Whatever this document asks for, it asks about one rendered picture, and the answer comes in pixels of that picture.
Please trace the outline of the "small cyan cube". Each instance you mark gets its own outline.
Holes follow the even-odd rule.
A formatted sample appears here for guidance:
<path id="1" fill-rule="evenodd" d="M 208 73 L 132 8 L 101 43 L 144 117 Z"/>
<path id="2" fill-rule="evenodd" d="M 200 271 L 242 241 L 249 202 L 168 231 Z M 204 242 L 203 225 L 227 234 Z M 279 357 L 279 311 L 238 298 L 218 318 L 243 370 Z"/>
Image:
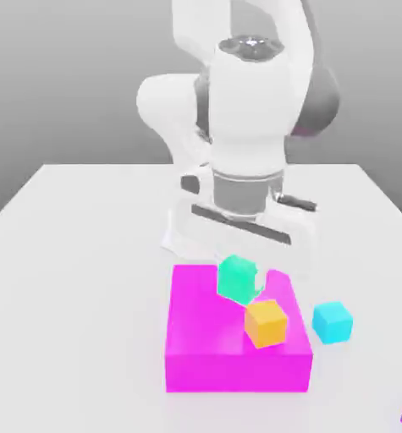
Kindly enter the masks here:
<path id="1" fill-rule="evenodd" d="M 323 344 L 342 343 L 350 339 L 353 316 L 341 302 L 328 302 L 315 306 L 311 324 Z"/>

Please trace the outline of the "small orange cube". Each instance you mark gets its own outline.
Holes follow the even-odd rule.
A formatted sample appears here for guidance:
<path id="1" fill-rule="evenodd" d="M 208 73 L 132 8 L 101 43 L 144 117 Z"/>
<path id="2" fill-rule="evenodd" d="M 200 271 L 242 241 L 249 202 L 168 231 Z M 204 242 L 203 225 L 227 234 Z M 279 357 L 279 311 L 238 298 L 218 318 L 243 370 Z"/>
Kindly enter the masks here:
<path id="1" fill-rule="evenodd" d="M 287 326 L 288 316 L 275 299 L 245 308 L 245 333 L 257 349 L 284 343 Z"/>

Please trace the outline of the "large magenta box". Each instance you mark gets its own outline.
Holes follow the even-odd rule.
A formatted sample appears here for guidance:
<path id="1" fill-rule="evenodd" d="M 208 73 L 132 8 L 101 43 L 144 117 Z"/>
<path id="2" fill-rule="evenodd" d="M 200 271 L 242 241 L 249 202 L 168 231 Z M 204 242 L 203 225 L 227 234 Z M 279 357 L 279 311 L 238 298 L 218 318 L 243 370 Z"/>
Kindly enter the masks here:
<path id="1" fill-rule="evenodd" d="M 164 351 L 167 392 L 306 392 L 313 352 L 289 277 L 271 270 L 259 300 L 287 315 L 284 343 L 256 348 L 245 308 L 217 293 L 215 265 L 174 266 Z"/>

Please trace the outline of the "small green cube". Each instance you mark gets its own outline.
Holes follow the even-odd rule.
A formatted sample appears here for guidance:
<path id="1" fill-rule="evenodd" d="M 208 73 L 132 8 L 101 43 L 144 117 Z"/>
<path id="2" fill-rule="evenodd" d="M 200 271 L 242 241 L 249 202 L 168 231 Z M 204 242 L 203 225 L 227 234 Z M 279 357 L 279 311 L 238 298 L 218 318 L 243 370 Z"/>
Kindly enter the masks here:
<path id="1" fill-rule="evenodd" d="M 257 275 L 255 262 L 230 255 L 218 266 L 218 294 L 246 306 L 264 289 L 264 283 L 257 279 Z"/>

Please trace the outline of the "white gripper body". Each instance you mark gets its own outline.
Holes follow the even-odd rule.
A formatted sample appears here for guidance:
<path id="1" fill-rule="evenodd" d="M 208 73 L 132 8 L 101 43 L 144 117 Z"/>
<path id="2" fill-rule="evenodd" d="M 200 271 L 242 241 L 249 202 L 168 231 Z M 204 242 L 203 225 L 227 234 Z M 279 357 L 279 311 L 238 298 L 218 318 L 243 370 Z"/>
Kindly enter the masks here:
<path id="1" fill-rule="evenodd" d="M 169 210 L 163 245 L 189 260 L 238 255 L 263 271 L 307 277 L 317 261 L 317 228 L 313 215 L 271 200 L 265 212 L 244 221 L 200 200 L 181 198 Z"/>

